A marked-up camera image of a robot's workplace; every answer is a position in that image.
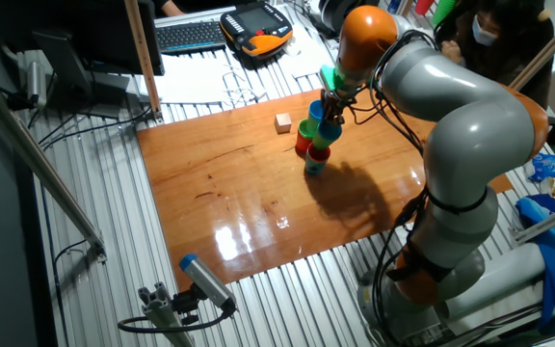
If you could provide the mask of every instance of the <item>monitor stand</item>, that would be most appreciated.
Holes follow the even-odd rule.
[[[74,50],[72,36],[61,30],[36,30],[34,38],[57,74],[57,82],[46,107],[69,114],[119,118],[121,109],[138,105],[139,98],[128,93],[130,78],[85,71]]]

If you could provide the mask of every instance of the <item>computer monitor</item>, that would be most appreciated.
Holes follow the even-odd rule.
[[[164,74],[151,0],[138,0],[153,73]],[[12,51],[41,49],[57,82],[46,107],[117,117],[141,62],[122,0],[0,0],[0,38]]]

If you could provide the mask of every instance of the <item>desk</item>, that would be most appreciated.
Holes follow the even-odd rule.
[[[288,9],[293,22],[299,22],[294,11]],[[216,19],[219,15],[203,16],[194,20]],[[411,14],[416,20],[420,16]],[[174,17],[163,20],[182,20]],[[317,35],[310,35],[319,42]],[[326,54],[336,54],[326,50]],[[186,55],[189,59],[219,59],[224,64],[238,66],[228,50]],[[271,58],[257,64],[254,70],[242,74],[245,80],[225,79],[225,88],[238,86],[264,88],[267,100],[283,100],[293,94],[321,88],[317,75],[293,78],[286,73],[279,59]],[[164,121],[139,123],[137,128],[165,127],[164,123],[187,123],[195,119],[213,118],[213,114],[232,109],[229,105],[163,104]],[[136,115],[134,110],[122,111],[122,118]],[[40,117],[31,133],[41,139],[61,124],[65,118],[57,115]],[[79,117],[71,120],[64,131],[71,132],[105,125],[113,120]],[[551,154],[549,146],[542,151]],[[152,288],[163,281],[171,293],[186,290],[184,283],[175,283],[172,263],[167,252],[163,230],[147,179],[145,162],[137,142],[136,133],[129,127],[116,126],[81,134],[80,138],[61,141],[46,151],[46,155],[62,180],[86,210],[92,223],[99,227],[107,244],[108,261],[104,264],[84,258],[79,251],[91,250],[87,245],[75,247],[58,261],[59,280],[64,289],[63,306],[68,335],[73,341],[87,341],[103,346],[171,346],[160,336],[122,334],[115,324],[118,320],[143,315],[137,289]],[[509,229],[519,226],[515,202],[526,195],[537,194],[539,188],[526,179],[517,168],[507,173],[514,189],[498,194],[498,221],[491,236],[479,248],[486,261],[505,254],[514,247]],[[79,232],[48,194],[42,200],[40,183],[36,180],[36,197],[40,211],[40,229],[44,256],[51,256],[74,242],[82,240]],[[49,232],[54,244],[49,251]],[[394,239],[389,249],[399,247]],[[357,308],[357,279],[375,266],[378,250],[383,246],[379,234],[310,255],[293,263],[278,266],[241,280],[227,283],[226,287],[237,298],[239,312],[219,326],[193,332],[198,347],[214,346],[273,346],[273,345],[326,345],[371,347]],[[50,288],[55,287],[50,261]],[[57,327],[63,326],[57,298],[51,292],[53,316]],[[516,298],[524,293],[517,292]],[[498,304],[502,309],[507,305]],[[219,315],[210,301],[200,303],[197,311],[201,322]],[[64,345],[63,333],[58,334]]]
[[[331,159],[304,175],[295,129],[312,91],[138,133],[179,285],[176,266],[196,253],[225,282],[387,230],[425,183],[423,160],[382,118],[355,125],[350,112]],[[367,94],[359,107],[371,107]],[[273,120],[290,113],[290,134]],[[434,123],[407,117],[421,139]],[[497,193],[511,189],[502,175]]]

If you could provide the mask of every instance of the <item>wooden table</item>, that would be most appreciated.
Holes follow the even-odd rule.
[[[224,282],[266,271],[391,227],[425,183],[420,155],[381,117],[342,137],[325,170],[304,175],[297,125],[319,91],[139,131],[153,196],[179,288],[196,253]],[[371,106],[365,95],[357,105]],[[290,113],[290,134],[274,129]],[[359,113],[359,119],[366,113]],[[434,124],[406,117],[421,139]],[[502,175],[497,193],[511,189]]]

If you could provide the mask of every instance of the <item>person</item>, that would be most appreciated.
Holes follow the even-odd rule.
[[[504,85],[554,36],[544,0],[461,0],[435,28],[442,54]],[[521,89],[547,109],[552,60]]]
[[[153,0],[166,16],[176,16],[220,7],[243,5],[254,0]]]

